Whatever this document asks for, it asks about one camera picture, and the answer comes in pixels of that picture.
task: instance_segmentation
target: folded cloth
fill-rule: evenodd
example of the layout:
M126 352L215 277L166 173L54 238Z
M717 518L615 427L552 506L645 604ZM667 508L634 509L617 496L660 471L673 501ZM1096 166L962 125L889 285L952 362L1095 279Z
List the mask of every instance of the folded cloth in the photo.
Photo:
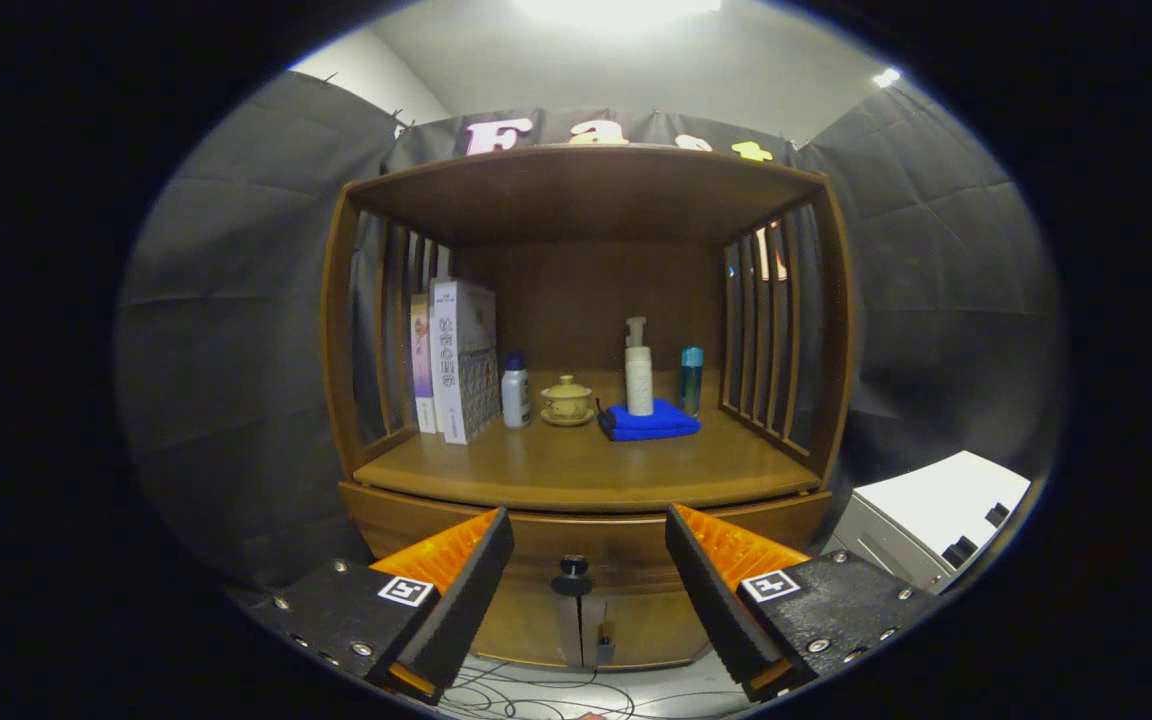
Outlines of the folded cloth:
M630 415L626 406L608 407L598 414L598 425L611 441L690 435L700 429L697 419L659 397L651 415Z

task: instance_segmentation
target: white printer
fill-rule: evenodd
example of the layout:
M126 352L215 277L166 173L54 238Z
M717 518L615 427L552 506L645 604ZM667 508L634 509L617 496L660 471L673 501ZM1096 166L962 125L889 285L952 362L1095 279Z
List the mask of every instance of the white printer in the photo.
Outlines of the white printer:
M940 593L980 555L1028 488L1028 479L963 450L852 491L824 552L855 552Z

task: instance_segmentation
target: cabinet knob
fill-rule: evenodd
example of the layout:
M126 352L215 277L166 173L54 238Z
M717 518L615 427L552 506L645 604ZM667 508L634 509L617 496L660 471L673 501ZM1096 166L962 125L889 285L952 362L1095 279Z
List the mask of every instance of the cabinet knob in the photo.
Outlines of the cabinet knob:
M550 579L550 588L554 592L567 597L582 597L594 589L594 581L585 574L589 570L589 561L583 556L563 555L563 559L558 561L558 569L563 574Z

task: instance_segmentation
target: foam pump dispenser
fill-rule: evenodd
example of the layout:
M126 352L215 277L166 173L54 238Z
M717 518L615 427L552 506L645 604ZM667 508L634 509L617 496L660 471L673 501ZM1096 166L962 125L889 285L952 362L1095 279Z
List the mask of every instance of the foam pump dispenser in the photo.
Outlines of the foam pump dispenser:
M649 319L628 318L626 325L630 334L626 338L626 410L630 415L651 415L652 400L652 348L643 344L643 327Z

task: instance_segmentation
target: blue bottle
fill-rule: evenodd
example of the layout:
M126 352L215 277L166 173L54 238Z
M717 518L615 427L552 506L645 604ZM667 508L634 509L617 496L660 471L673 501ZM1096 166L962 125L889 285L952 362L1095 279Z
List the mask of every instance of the blue bottle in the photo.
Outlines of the blue bottle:
M705 354L699 347L687 347L682 350L682 392L679 407L695 418L700 415L700 369Z

